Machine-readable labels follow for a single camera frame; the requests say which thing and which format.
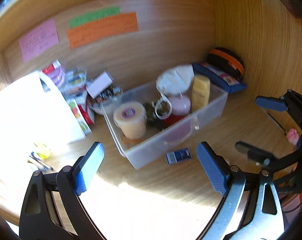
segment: pink sticky note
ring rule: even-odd
[[[54,19],[49,19],[31,30],[19,41],[24,62],[42,54],[59,43]]]

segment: blue pencil case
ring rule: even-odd
[[[208,77],[213,85],[222,88],[228,94],[244,90],[248,87],[246,84],[239,82],[229,74],[207,63],[203,63],[201,65],[192,64],[192,66],[194,72]]]

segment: transparent storage bin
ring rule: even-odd
[[[139,169],[163,156],[173,147],[184,142],[193,133],[201,130],[213,119],[220,117],[227,101],[227,93],[211,84],[207,106],[191,113],[163,131],[147,126],[146,135],[140,141],[130,146],[125,144],[123,142],[124,134],[113,120],[115,109],[128,101],[138,101],[144,104],[156,101],[159,98],[160,93],[156,89],[155,82],[150,82],[126,91],[121,96],[102,104],[103,115],[119,152],[122,156],[128,158],[135,169]]]

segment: purple label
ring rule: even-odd
[[[135,116],[135,110],[133,108],[127,108],[122,112],[123,118],[131,118]]]

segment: orange stripe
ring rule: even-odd
[[[225,60],[229,61],[230,66],[232,66],[235,70],[238,69],[240,71],[241,75],[244,74],[244,68],[241,65],[241,63],[239,61],[237,61],[234,57],[229,55],[228,53],[225,53],[218,49],[212,49],[212,50],[210,50],[209,53],[224,58]]]

